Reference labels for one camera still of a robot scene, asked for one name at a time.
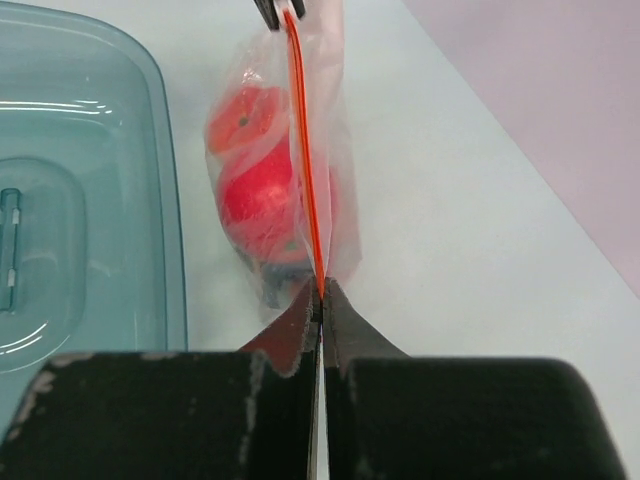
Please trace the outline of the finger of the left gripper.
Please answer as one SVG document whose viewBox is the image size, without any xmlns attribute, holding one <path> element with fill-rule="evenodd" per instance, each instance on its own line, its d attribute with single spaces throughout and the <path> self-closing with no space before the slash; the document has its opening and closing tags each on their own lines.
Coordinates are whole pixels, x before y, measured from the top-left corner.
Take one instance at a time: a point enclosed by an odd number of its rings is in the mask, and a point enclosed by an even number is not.
<svg viewBox="0 0 640 480">
<path fill-rule="evenodd" d="M 302 19 L 306 14 L 306 7 L 303 0 L 291 0 L 291 5 L 298 19 Z"/>
<path fill-rule="evenodd" d="M 280 29 L 280 21 L 276 12 L 274 0 L 254 0 L 254 4 L 258 9 L 262 19 L 270 31 L 278 31 Z"/>
</svg>

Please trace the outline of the blue transparent plastic tub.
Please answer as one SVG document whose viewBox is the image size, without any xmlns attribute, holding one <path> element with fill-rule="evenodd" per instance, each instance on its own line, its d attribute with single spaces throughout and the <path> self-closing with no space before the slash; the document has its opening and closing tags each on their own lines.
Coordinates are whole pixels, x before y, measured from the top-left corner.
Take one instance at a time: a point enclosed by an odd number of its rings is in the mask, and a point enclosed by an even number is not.
<svg viewBox="0 0 640 480">
<path fill-rule="evenodd" d="M 1 368 L 182 350 L 186 304 L 160 69 L 123 31 L 1 6 Z"/>
</svg>

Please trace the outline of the orange toy peach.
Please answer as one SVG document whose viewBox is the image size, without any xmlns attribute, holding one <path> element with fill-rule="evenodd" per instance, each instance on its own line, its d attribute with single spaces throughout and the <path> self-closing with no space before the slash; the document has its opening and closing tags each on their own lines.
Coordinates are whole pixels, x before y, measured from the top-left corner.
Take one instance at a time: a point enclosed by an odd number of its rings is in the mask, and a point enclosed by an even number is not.
<svg viewBox="0 0 640 480">
<path fill-rule="evenodd" d="M 228 93 L 207 120 L 207 151 L 225 156 L 268 135 L 289 130 L 289 94 L 280 87 L 249 85 Z"/>
</svg>

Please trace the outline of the clear orange zip top bag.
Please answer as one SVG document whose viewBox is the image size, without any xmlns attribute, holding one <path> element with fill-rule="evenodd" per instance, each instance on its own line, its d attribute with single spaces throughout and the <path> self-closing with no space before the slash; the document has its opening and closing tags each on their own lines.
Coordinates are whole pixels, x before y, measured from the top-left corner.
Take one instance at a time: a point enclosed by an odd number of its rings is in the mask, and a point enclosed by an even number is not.
<svg viewBox="0 0 640 480">
<path fill-rule="evenodd" d="M 307 251 L 309 279 L 346 280 L 361 259 L 351 132 L 343 94 L 344 15 L 339 1 L 304 1 L 298 19 L 291 1 L 275 1 L 278 31 L 265 22 L 235 57 L 213 107 L 239 87 L 280 87 L 289 94 L 289 130 L 268 135 L 225 156 L 207 151 L 216 202 L 222 168 L 240 156 L 254 164 L 276 145 L 289 144 L 296 239 Z"/>
</svg>

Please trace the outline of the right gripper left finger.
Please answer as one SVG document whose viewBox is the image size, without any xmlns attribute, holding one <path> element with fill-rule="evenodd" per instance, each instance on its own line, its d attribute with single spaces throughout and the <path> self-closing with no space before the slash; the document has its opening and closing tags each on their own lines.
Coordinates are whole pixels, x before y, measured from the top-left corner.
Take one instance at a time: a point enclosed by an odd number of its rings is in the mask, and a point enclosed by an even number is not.
<svg viewBox="0 0 640 480">
<path fill-rule="evenodd" d="M 313 282 L 235 351 L 69 353 L 31 380 L 5 479 L 312 479 L 320 302 Z"/>
</svg>

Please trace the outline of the red toy apple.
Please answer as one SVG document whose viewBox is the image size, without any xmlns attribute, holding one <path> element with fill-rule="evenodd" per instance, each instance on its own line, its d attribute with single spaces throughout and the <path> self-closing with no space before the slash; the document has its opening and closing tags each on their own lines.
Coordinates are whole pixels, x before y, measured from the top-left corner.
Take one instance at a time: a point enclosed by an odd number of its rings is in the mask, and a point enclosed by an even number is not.
<svg viewBox="0 0 640 480">
<path fill-rule="evenodd" d="M 217 179 L 216 202 L 223 230 L 243 253 L 265 263 L 307 260 L 296 239 L 296 203 L 289 144 L 276 145 L 254 164 L 240 156 L 224 165 Z"/>
</svg>

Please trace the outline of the purple toy eggplant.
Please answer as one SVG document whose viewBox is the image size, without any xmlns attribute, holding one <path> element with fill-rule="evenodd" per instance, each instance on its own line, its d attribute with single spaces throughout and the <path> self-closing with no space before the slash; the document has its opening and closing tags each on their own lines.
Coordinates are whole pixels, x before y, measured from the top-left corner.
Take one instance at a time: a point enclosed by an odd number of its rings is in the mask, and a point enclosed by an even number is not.
<svg viewBox="0 0 640 480">
<path fill-rule="evenodd" d="M 257 260 L 249 262 L 252 284 L 262 303 L 272 309 L 281 307 L 285 300 L 290 301 L 312 273 L 308 260 L 287 263 L 268 263 Z"/>
</svg>

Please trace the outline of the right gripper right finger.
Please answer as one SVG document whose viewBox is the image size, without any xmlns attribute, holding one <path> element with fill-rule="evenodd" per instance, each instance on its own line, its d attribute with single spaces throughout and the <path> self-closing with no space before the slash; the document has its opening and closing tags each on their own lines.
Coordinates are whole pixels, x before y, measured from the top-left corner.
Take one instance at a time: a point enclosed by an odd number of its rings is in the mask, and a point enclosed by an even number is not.
<svg viewBox="0 0 640 480">
<path fill-rule="evenodd" d="M 596 399 L 554 358 L 411 356 L 323 299 L 333 479 L 622 479 Z"/>
</svg>

